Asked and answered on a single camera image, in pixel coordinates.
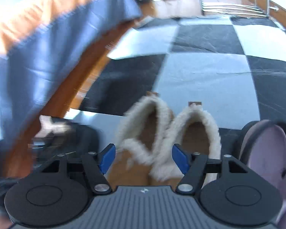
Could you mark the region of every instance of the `black circular cover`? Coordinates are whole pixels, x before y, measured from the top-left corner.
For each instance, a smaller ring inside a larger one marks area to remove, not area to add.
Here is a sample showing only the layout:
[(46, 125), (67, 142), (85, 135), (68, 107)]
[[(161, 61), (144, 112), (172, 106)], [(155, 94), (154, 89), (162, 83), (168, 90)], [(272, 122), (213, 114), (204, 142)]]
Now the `black circular cover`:
[(214, 218), (241, 227), (269, 223), (280, 211), (282, 201), (277, 189), (258, 179), (224, 178), (201, 190), (200, 203)]
[(4, 204), (11, 220), (31, 227), (65, 223), (85, 208), (86, 189), (58, 173), (37, 173), (22, 179), (6, 194)]

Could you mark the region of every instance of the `gray ribbed plate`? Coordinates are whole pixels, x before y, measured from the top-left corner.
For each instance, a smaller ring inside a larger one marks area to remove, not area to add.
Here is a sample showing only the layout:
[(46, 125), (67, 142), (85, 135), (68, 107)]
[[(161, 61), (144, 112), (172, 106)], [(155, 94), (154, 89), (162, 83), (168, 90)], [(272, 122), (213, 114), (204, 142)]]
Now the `gray ribbed plate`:
[[(26, 229), (14, 225), (13, 229)], [(195, 199), (170, 186), (120, 186), (96, 197), (80, 217), (55, 229), (227, 229), (200, 209)], [(275, 229), (269, 224), (263, 229)]]

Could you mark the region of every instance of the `white fleece lining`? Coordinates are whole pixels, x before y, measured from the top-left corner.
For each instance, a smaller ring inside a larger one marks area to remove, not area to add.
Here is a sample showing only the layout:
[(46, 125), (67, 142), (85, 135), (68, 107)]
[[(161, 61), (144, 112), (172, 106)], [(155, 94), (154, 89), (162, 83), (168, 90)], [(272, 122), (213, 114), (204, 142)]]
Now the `white fleece lining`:
[(156, 109), (157, 128), (156, 128), (155, 140), (152, 146), (153, 158), (159, 153), (163, 143), (165, 132), (170, 124), (171, 111), (168, 108), (167, 104), (155, 95), (141, 97), (139, 101), (136, 102), (125, 113), (125, 118), (119, 125), (119, 130), (116, 134), (115, 143), (116, 143), (116, 149), (118, 151), (121, 149), (125, 149), (124, 141), (126, 139), (133, 139), (137, 143), (134, 144), (133, 147), (131, 147), (131, 145), (128, 144), (129, 143), (128, 142), (127, 150), (131, 151), (133, 154), (137, 154), (135, 148), (138, 147), (139, 143), (140, 145), (142, 145), (142, 147), (144, 147), (146, 153), (148, 153), (145, 145), (142, 142), (139, 142), (136, 139), (136, 137), (138, 137), (141, 134), (146, 119), (154, 109)]
[[(183, 109), (166, 131), (163, 145), (150, 173), (154, 179), (164, 181), (169, 178), (183, 177), (183, 174), (172, 159), (172, 147), (175, 143), (181, 143), (182, 135), (189, 121), (191, 123), (201, 122), (204, 125), (210, 143), (209, 158), (220, 159), (221, 143), (218, 126), (210, 113), (204, 111), (201, 105), (193, 103), (191, 106)], [(207, 174), (204, 185), (215, 180), (216, 177), (216, 173)]]

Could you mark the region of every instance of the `slipper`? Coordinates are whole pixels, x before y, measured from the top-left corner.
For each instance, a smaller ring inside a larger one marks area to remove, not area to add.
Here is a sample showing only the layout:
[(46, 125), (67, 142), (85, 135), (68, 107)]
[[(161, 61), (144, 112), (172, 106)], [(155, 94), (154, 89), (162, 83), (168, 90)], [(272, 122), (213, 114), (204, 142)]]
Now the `slipper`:
[(286, 123), (250, 122), (242, 129), (235, 148), (235, 157), (280, 191), (283, 205), (276, 224), (286, 225)]
[[(201, 105), (192, 103), (174, 119), (166, 132), (150, 172), (152, 185), (171, 185), (175, 189), (184, 176), (172, 159), (174, 144), (179, 144), (188, 153), (200, 152), (209, 158), (220, 159), (218, 126), (211, 114), (203, 110)], [(216, 178), (216, 173), (207, 174), (204, 185)]]
[(167, 104), (151, 92), (125, 113), (116, 134), (117, 156), (107, 175), (113, 189), (118, 185), (149, 185), (148, 174), (171, 118)]

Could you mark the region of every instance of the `white logo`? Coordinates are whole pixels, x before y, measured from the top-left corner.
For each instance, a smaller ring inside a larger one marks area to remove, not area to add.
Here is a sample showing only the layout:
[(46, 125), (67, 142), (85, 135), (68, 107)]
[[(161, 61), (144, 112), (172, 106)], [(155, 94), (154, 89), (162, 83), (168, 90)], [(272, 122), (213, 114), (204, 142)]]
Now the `white logo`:
[(144, 189), (140, 190), (140, 192), (142, 192), (142, 193), (147, 193), (148, 191), (149, 190), (147, 188), (144, 188)]

